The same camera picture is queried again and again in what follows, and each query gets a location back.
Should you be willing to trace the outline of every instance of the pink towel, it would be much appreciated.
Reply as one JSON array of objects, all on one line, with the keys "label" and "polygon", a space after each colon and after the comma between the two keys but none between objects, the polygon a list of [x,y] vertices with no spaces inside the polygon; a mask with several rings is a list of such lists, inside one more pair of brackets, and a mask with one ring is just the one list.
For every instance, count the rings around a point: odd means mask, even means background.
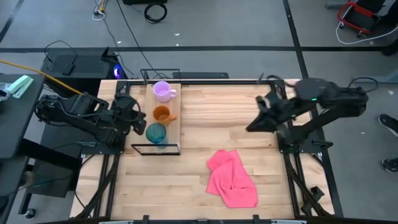
[{"label": "pink towel", "polygon": [[207,161],[211,176],[206,192],[220,195],[228,208],[254,208],[258,197],[254,183],[236,150],[219,150]]}]

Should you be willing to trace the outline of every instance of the blue light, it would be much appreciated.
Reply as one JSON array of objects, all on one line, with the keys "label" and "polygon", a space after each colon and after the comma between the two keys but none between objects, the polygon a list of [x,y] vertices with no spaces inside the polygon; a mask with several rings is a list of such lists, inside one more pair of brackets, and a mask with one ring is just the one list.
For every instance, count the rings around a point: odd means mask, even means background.
[{"label": "blue light", "polygon": [[118,63],[113,68],[113,76],[115,77],[115,79],[122,79],[123,77],[122,66],[120,66],[120,64]]}]

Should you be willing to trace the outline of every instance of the concrete floor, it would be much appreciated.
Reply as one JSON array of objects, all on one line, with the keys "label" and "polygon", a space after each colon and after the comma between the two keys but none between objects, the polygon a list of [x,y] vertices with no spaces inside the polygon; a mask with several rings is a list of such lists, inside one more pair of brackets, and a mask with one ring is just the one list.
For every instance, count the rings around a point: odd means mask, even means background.
[{"label": "concrete floor", "polygon": [[[21,8],[15,14],[18,2],[0,2],[0,30],[11,15],[14,16],[4,38],[0,36],[1,59],[40,68],[44,54],[39,50],[55,40],[64,40],[72,47],[114,47],[105,24],[91,20],[93,0],[20,0]],[[342,52],[339,47],[347,46],[340,44],[335,37],[336,11],[325,9],[324,0],[289,0],[289,5],[300,45],[316,47],[315,51],[304,50],[302,53],[309,77],[325,78],[345,86],[354,77],[386,76],[398,70],[398,55],[385,57],[374,49]],[[178,44],[180,47],[269,46],[283,50],[173,49],[146,52],[155,68],[228,72],[230,78],[257,78],[262,72],[282,78],[302,78],[303,67],[297,59],[283,1],[170,0],[167,18],[155,25],[148,24],[129,6],[122,4],[122,7],[138,42],[144,47],[175,47]],[[136,47],[115,0],[109,0],[106,21],[116,41],[121,41],[118,46]],[[349,29],[340,32],[345,41],[357,40]],[[393,39],[387,37],[356,46],[383,46]],[[335,48],[324,52],[322,47]],[[15,53],[20,48],[34,53]],[[125,51],[121,55],[126,66],[136,74],[142,68],[149,68],[139,52]],[[0,65],[0,72],[26,73],[4,65]],[[324,128],[326,140],[335,143],[329,152],[345,217],[398,221],[398,175],[385,172],[379,165],[381,159],[398,155],[397,139],[376,119],[381,113],[397,114],[397,95],[398,87],[381,85],[369,94],[365,114],[359,118],[335,121]],[[42,124],[32,118],[26,137],[40,142],[42,132],[33,131],[36,128],[43,130]],[[73,194],[66,198],[34,196],[30,206],[38,213],[35,218],[27,220],[16,215],[22,195],[23,192],[18,194],[8,223],[64,220],[73,200]]]}]

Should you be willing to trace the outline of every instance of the cup handle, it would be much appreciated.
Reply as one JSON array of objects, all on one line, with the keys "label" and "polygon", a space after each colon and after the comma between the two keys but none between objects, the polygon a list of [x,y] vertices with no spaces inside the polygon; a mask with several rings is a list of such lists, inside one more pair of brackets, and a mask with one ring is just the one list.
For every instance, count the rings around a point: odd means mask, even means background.
[{"label": "cup handle", "polygon": [[176,97],[177,96],[177,91],[176,90],[170,90],[171,92],[171,97]]}]

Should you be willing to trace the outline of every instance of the wooden tabletop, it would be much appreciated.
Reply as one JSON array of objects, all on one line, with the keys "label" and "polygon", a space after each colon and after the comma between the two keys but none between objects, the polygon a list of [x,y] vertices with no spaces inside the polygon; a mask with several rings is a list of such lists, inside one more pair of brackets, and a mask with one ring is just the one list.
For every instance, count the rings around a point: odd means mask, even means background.
[{"label": "wooden tabletop", "polygon": [[[103,80],[98,97],[112,102],[116,82]],[[144,112],[146,89],[144,85],[132,86],[130,91]],[[120,158],[112,219],[140,220],[143,215],[158,220],[250,219],[253,214],[260,218],[293,218],[287,174],[275,134],[245,130],[258,114],[254,98],[269,91],[267,85],[182,85],[181,156],[140,156],[130,146],[137,139],[131,133]],[[289,97],[294,95],[290,88],[287,93]],[[303,114],[295,124],[308,120],[310,115]],[[205,192],[210,176],[206,161],[219,149],[238,151],[257,187],[256,208],[227,208],[219,196]],[[307,187],[321,188],[325,196],[320,203],[333,213],[323,168],[308,154],[301,154],[301,159]],[[84,204],[98,187],[102,160],[103,156],[95,156],[80,172],[76,192]],[[297,187],[296,191],[301,206]],[[75,199],[71,217],[82,209]]]}]

